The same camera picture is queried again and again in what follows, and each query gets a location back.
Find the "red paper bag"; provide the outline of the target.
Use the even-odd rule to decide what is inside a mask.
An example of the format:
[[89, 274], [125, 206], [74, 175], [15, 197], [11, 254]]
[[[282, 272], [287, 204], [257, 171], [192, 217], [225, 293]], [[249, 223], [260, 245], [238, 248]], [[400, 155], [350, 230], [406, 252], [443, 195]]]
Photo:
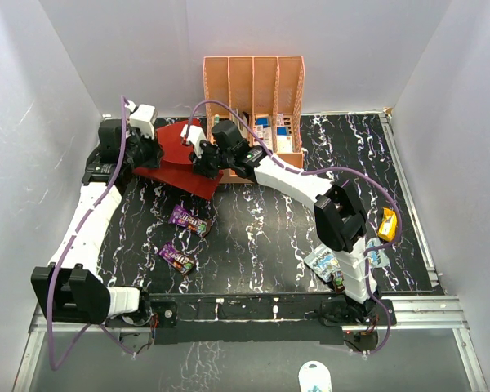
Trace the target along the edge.
[[187, 123], [188, 121], [184, 120], [157, 128], [156, 136], [164, 152], [159, 168], [138, 167], [133, 170], [133, 173], [210, 200], [220, 184], [223, 172], [220, 171], [215, 179], [194, 173], [194, 166], [189, 159], [194, 149], [192, 146], [182, 145], [180, 136]]

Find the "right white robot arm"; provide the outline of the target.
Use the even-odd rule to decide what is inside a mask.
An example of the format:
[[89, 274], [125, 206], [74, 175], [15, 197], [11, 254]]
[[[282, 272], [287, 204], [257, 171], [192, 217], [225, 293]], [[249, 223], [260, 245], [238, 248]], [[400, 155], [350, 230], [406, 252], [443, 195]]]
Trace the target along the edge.
[[347, 309], [356, 323], [365, 324], [376, 316], [371, 298], [377, 283], [366, 266], [367, 213], [350, 181], [334, 183], [286, 163], [261, 145], [249, 145], [234, 122], [225, 120], [212, 128], [214, 141], [207, 140], [201, 127], [186, 125], [180, 137], [193, 147], [194, 169], [213, 177], [230, 168], [238, 177], [269, 187], [301, 203], [314, 216], [319, 240], [331, 249], [343, 273]]

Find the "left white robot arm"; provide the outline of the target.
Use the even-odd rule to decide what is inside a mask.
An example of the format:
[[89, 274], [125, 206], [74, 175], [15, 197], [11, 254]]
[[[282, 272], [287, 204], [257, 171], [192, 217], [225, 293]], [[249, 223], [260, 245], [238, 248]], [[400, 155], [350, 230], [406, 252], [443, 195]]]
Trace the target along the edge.
[[102, 324], [124, 315], [136, 326], [153, 311], [135, 287], [106, 287], [97, 272], [110, 220], [138, 167], [155, 169], [163, 150], [150, 120], [109, 118], [100, 123], [99, 144], [87, 157], [80, 198], [65, 237], [31, 284], [48, 322]]

